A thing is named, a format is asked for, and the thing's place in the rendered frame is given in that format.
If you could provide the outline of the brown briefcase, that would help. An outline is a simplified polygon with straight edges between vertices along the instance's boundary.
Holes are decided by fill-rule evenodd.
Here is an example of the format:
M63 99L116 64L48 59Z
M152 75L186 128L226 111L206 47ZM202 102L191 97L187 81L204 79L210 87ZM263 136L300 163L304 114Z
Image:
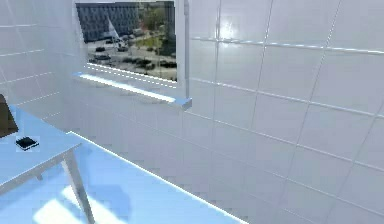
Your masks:
M0 138L6 137L18 132L18 126L11 113L6 99L3 94L0 94Z

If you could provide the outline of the white framed window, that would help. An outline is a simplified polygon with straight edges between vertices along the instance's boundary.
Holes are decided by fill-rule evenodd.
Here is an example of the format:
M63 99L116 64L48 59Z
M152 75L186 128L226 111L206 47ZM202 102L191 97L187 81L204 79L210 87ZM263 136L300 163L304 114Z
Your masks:
M189 0L74 0L76 75L150 103L192 107Z

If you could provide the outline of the white table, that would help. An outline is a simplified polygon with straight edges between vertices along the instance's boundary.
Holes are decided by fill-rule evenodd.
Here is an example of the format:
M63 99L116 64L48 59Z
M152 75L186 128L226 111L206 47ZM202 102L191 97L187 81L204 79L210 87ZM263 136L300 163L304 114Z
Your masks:
M81 142L16 105L9 107L19 131L0 139L0 195L61 164L77 202L85 213L87 224L95 224L74 155L74 150ZM36 140L39 145L27 151L20 149L16 141L26 136Z

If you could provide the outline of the small black flat box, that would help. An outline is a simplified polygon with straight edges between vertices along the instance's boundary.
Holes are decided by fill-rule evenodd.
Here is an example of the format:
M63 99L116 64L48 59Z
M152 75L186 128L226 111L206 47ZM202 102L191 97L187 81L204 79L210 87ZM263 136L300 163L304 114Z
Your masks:
M39 143L36 140L32 139L31 137L26 136L21 139L18 139L16 141L16 145L23 151L27 151L30 148L38 146Z

